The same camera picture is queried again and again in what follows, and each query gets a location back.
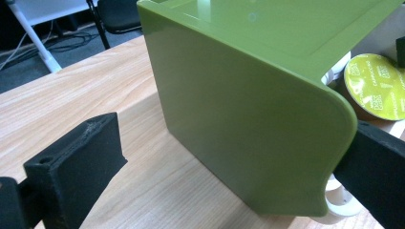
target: chair leg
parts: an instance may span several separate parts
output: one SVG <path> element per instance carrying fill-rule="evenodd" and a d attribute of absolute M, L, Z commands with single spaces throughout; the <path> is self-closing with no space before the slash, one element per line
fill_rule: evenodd
<path fill-rule="evenodd" d="M 97 9 L 93 4 L 93 0 L 86 0 L 86 1 L 87 5 L 89 5 L 90 13 L 92 14 L 93 19 L 95 20 L 98 34 L 100 35 L 102 44 L 104 45 L 105 50 L 108 50 L 110 49 L 110 44 L 108 43 L 107 36 L 105 35 L 105 30 L 101 25 L 101 20 L 99 19 Z"/>

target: chair seat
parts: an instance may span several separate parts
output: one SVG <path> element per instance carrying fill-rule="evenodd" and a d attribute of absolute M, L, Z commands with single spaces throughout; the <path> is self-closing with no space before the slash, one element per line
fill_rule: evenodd
<path fill-rule="evenodd" d="M 140 27 L 137 1 L 100 0 L 97 5 L 106 31 L 117 34 Z"/>

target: light wood surface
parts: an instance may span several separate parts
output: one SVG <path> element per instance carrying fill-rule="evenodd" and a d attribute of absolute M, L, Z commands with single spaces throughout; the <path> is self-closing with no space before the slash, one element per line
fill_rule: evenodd
<path fill-rule="evenodd" d="M 381 228 L 367 210 L 327 226 L 247 208 L 168 133 L 143 37 L 0 94 L 0 176 L 21 182 L 25 161 L 110 112 L 128 163 L 82 228 Z"/>

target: black chair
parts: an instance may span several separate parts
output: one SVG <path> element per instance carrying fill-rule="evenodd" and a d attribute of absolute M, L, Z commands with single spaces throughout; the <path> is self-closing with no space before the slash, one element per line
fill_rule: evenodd
<path fill-rule="evenodd" d="M 106 50 L 110 49 L 105 32 L 122 34 L 141 30 L 137 8 L 138 0 L 86 0 L 90 13 L 94 17 L 98 33 Z"/>

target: green plastic container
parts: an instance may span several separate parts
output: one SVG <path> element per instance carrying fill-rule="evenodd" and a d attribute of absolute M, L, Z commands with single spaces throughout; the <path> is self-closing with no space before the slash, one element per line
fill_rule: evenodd
<path fill-rule="evenodd" d="M 170 133 L 259 214 L 324 216 L 356 117 L 322 76 L 403 0 L 141 0 Z"/>

